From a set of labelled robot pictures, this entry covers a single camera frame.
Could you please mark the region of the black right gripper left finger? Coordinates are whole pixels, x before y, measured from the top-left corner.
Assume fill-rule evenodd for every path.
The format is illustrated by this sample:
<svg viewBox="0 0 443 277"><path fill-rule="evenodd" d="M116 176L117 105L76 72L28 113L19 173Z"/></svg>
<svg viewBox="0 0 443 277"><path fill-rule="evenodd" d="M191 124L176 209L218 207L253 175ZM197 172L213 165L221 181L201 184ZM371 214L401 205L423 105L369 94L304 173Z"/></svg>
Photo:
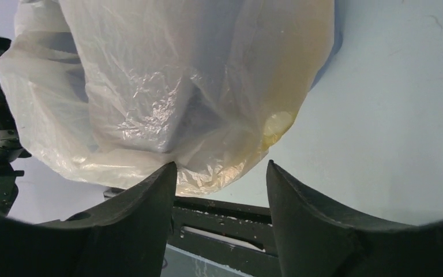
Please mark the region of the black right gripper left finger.
<svg viewBox="0 0 443 277"><path fill-rule="evenodd" d="M0 276L160 276L176 183L171 162L63 221L0 215Z"/></svg>

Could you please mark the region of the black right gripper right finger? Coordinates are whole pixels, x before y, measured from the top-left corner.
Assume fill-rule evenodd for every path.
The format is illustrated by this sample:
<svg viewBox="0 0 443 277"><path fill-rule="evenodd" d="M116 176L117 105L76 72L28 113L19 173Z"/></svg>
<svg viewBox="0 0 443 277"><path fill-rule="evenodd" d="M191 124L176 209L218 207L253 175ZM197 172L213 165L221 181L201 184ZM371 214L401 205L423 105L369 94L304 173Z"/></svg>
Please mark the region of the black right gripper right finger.
<svg viewBox="0 0 443 277"><path fill-rule="evenodd" d="M443 220L413 226L371 216L273 161L266 186L283 276L443 276Z"/></svg>

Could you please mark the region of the translucent yellowish plastic trash bag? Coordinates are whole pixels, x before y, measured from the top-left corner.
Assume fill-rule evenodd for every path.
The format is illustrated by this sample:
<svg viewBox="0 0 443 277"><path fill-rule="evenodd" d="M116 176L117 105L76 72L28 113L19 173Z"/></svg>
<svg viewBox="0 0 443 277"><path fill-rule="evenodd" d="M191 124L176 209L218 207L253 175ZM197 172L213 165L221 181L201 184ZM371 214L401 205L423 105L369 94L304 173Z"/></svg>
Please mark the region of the translucent yellowish plastic trash bag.
<svg viewBox="0 0 443 277"><path fill-rule="evenodd" d="M23 147L127 189L234 182L292 127L335 39L334 1L20 1L0 84Z"/></svg>

